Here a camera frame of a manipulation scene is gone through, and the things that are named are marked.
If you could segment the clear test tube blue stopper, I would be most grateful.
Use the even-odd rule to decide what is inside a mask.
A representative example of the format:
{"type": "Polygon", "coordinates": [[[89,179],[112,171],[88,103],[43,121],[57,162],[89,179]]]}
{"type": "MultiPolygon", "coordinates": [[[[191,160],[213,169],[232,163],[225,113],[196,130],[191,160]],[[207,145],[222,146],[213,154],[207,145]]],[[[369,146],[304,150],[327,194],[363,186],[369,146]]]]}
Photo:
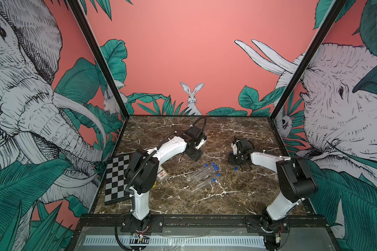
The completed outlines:
{"type": "Polygon", "coordinates": [[[195,192],[195,191],[200,190],[200,189],[202,189],[202,188],[204,188],[204,187],[206,187],[206,186],[209,186],[210,184],[212,184],[212,183],[214,183],[214,182],[216,182],[216,179],[215,179],[215,178],[208,178],[208,179],[202,181],[200,184],[198,184],[198,185],[192,190],[192,192],[195,192]]]}
{"type": "Polygon", "coordinates": [[[204,173],[205,176],[200,181],[206,179],[210,174],[215,172],[216,164],[214,162],[211,165],[208,165],[208,166],[209,166],[209,170],[206,173],[204,173]]]}
{"type": "Polygon", "coordinates": [[[215,166],[215,172],[212,173],[212,174],[210,174],[207,178],[210,178],[210,177],[212,177],[213,175],[216,175],[218,172],[219,172],[219,168],[218,168],[217,166],[215,166]]]}
{"type": "Polygon", "coordinates": [[[194,171],[187,179],[188,181],[200,181],[209,170],[209,166],[205,164],[203,167],[199,168],[198,170],[194,171]]]}

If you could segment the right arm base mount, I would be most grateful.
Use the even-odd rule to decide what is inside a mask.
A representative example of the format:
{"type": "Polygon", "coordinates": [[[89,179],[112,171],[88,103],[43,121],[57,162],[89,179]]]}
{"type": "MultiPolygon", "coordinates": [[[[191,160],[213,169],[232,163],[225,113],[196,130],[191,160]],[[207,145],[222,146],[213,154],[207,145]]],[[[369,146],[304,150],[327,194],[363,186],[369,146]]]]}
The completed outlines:
{"type": "Polygon", "coordinates": [[[250,215],[245,217],[245,226],[248,233],[261,235],[289,232],[289,223],[285,218],[273,221],[266,216],[250,215]]]}

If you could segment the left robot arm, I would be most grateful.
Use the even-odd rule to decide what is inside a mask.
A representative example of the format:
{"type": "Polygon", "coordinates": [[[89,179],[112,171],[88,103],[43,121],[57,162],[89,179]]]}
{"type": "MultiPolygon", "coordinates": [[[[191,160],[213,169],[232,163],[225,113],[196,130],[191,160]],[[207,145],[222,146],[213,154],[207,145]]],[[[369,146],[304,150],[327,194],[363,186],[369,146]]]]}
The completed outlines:
{"type": "Polygon", "coordinates": [[[149,191],[157,179],[158,168],[181,153],[197,162],[203,155],[201,146],[206,139],[204,130],[192,125],[185,131],[169,134],[153,149],[135,151],[124,173],[125,190],[133,197],[132,215],[135,220],[143,221],[150,213],[149,191]]]}

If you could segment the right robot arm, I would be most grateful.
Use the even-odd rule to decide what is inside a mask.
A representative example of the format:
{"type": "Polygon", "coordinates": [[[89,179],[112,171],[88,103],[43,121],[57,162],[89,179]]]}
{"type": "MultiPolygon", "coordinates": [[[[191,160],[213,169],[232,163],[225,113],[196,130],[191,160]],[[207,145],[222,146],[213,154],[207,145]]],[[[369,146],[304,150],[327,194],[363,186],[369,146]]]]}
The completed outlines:
{"type": "Polygon", "coordinates": [[[234,138],[229,154],[231,165],[252,164],[262,166],[278,176],[280,193],[263,213],[263,219],[269,224],[276,223],[306,198],[318,191],[309,164],[305,159],[289,156],[272,155],[257,151],[246,138],[234,138]]]}

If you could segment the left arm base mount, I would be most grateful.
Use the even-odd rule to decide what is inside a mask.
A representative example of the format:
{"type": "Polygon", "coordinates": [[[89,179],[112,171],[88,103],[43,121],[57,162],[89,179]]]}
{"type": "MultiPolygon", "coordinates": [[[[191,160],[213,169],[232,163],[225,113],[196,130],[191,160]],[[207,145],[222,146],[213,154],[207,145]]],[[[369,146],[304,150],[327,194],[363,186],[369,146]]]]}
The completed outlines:
{"type": "Polygon", "coordinates": [[[161,233],[164,217],[154,214],[148,215],[143,220],[137,220],[132,214],[122,215],[118,221],[118,230],[122,233],[161,233]]]}

